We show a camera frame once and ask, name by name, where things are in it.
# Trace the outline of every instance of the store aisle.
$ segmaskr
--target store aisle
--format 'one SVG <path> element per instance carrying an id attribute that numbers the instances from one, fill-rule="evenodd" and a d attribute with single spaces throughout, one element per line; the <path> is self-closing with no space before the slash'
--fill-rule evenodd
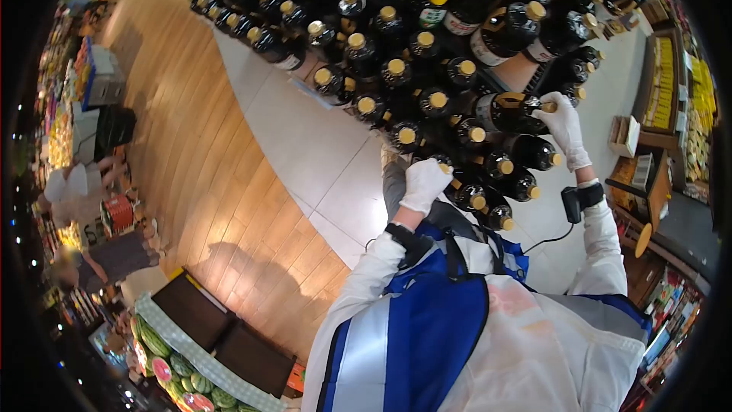
<path id="1" fill-rule="evenodd" d="M 187 0 L 113 1 L 96 42 L 127 74 L 124 104 L 138 117 L 127 155 L 169 244 L 162 269 L 186 266 L 248 323 L 307 359 L 348 268 L 264 157 L 214 34 Z M 252 86 L 264 80 L 256 71 L 247 77 Z"/>

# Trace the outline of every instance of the watermelon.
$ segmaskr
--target watermelon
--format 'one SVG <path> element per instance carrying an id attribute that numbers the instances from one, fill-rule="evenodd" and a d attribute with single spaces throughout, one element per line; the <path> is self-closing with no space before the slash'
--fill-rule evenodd
<path id="1" fill-rule="evenodd" d="M 140 337 L 142 337 L 142 341 L 151 352 L 161 358 L 168 358 L 170 356 L 170 346 L 147 323 L 141 326 Z"/>
<path id="2" fill-rule="evenodd" d="M 236 398 L 219 387 L 214 388 L 211 392 L 211 397 L 214 399 L 214 404 L 221 408 L 225 409 L 236 406 Z"/>
<path id="3" fill-rule="evenodd" d="M 181 377 L 190 377 L 196 371 L 193 369 L 193 365 L 178 352 L 173 352 L 170 355 L 170 367 Z"/>
<path id="4" fill-rule="evenodd" d="M 200 393 L 210 393 L 211 390 L 214 389 L 214 384 L 211 383 L 211 380 L 205 378 L 200 372 L 195 372 L 191 375 L 190 382 L 193 385 L 193 388 Z"/>

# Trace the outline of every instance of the worker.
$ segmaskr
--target worker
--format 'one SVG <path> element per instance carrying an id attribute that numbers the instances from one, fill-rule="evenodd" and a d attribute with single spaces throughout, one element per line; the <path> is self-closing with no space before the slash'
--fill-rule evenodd
<path id="1" fill-rule="evenodd" d="M 404 175 L 382 152 L 391 223 L 318 330 L 304 412 L 619 409 L 645 351 L 648 321 L 626 297 L 615 223 L 579 117 L 560 93 L 541 100 L 557 110 L 533 115 L 587 199 L 586 262 L 567 293 L 544 295 L 511 277 L 497 234 L 466 230 L 464 217 L 435 202 L 452 169 L 446 174 L 427 159 Z"/>

